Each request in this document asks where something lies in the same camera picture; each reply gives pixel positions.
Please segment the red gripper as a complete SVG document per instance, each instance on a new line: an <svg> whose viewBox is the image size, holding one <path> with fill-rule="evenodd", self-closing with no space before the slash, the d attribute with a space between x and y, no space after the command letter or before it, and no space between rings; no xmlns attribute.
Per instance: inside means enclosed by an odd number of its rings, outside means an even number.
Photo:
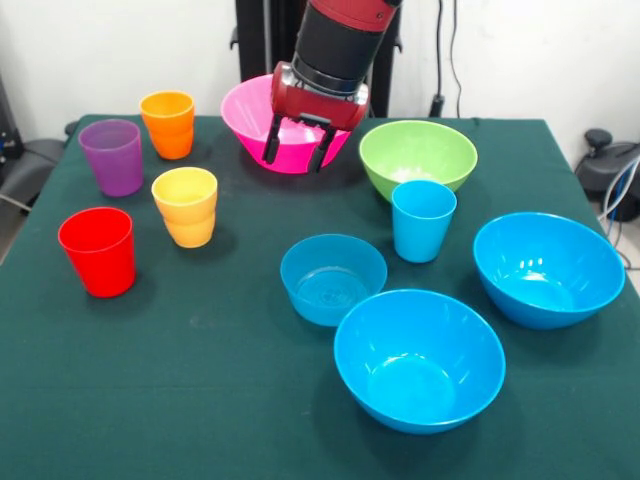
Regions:
<svg viewBox="0 0 640 480"><path fill-rule="evenodd" d="M310 171L318 173L334 140L334 130L352 131L366 116L369 87L360 83L348 95L327 93L299 78L289 63L279 62L272 76L271 106L273 118L262 160L267 164L274 163L280 146L281 123L288 118L323 128L323 136L310 159Z"/></svg>

